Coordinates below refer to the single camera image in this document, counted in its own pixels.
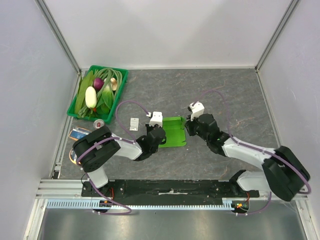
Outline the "green paper box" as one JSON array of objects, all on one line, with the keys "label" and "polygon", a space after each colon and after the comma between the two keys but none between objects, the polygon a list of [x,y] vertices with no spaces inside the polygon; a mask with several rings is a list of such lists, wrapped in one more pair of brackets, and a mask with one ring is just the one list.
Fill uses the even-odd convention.
[{"label": "green paper box", "polygon": [[163,129],[166,135],[166,143],[160,148],[183,147],[187,144],[185,133],[185,118],[182,116],[163,118]]}]

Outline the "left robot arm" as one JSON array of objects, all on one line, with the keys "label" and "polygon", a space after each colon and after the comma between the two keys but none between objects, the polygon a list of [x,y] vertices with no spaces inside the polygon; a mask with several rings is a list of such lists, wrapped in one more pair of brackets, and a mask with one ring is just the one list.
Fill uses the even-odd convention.
[{"label": "left robot arm", "polygon": [[76,154],[76,164],[93,182],[92,191],[99,197],[110,191],[109,179],[103,165],[112,157],[124,157],[136,162],[149,158],[167,141],[165,130],[159,126],[146,126],[146,135],[137,140],[128,140],[112,133],[102,126],[77,140],[72,149]]}]

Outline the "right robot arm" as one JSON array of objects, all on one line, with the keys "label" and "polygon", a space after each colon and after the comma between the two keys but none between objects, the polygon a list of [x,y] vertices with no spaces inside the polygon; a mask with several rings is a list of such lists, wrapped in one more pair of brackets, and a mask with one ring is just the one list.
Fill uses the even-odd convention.
[{"label": "right robot arm", "polygon": [[244,170],[229,184],[235,197],[246,191],[272,192],[283,201],[291,201],[302,188],[310,190],[309,172],[295,154],[286,146],[263,148],[239,140],[221,131],[213,115],[204,113],[198,117],[187,116],[185,128],[190,136],[198,136],[215,154],[241,160],[260,169]]}]

